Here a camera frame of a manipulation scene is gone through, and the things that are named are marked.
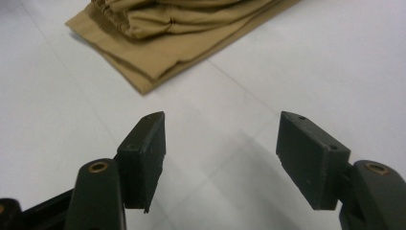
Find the khaki cloth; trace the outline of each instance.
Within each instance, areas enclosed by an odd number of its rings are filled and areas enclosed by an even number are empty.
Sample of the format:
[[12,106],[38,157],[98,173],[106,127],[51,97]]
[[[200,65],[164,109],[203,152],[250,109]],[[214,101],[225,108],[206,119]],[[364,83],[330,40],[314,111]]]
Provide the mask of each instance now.
[[[132,3],[146,2],[143,0],[126,1]],[[197,0],[166,1],[185,4],[198,2]],[[141,36],[143,39],[135,39],[137,35],[132,36],[118,27],[123,24],[114,22],[117,14],[106,13],[105,8],[111,10],[106,7],[108,2],[106,0],[94,0],[84,11],[66,24],[90,42],[135,88],[142,94],[146,94],[163,81],[249,33],[260,23],[282,12],[297,1],[248,0],[236,3],[233,0],[224,0],[223,3],[227,5],[224,9],[206,9],[203,5],[187,8],[180,5],[146,3],[138,10],[127,11],[127,16],[122,14],[124,17],[121,18],[129,26],[134,19],[131,17],[132,13],[141,14],[142,16],[138,18],[142,18],[144,21],[141,20],[142,22],[136,23],[135,26],[143,28],[141,34],[145,34],[146,31],[155,33]],[[176,16],[176,20],[184,21],[190,25],[180,23],[181,25],[177,28],[177,25],[173,26],[175,24],[173,20],[165,21],[163,18],[167,14],[161,13],[168,11],[172,11],[169,18]],[[227,20],[223,17],[215,19],[214,14],[217,12],[221,15],[227,15]],[[182,15],[198,18],[198,14],[203,16],[200,16],[201,20],[195,25],[186,17],[182,18]],[[148,24],[147,21],[151,18],[153,18],[152,23],[156,23],[156,20],[159,23]]]

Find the cloth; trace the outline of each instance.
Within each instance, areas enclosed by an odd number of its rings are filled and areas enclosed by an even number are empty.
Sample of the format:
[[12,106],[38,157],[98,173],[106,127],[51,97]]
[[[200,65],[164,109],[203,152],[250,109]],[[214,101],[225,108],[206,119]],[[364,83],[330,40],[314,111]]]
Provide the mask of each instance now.
[[[135,88],[146,94],[298,2],[158,1],[93,0],[66,25],[92,44]],[[116,7],[117,10],[124,8],[124,2],[127,10],[120,14],[122,21],[115,21],[119,17],[107,4],[120,3],[121,8]],[[192,2],[199,4],[193,7]],[[208,4],[211,2],[224,5],[210,8]]]

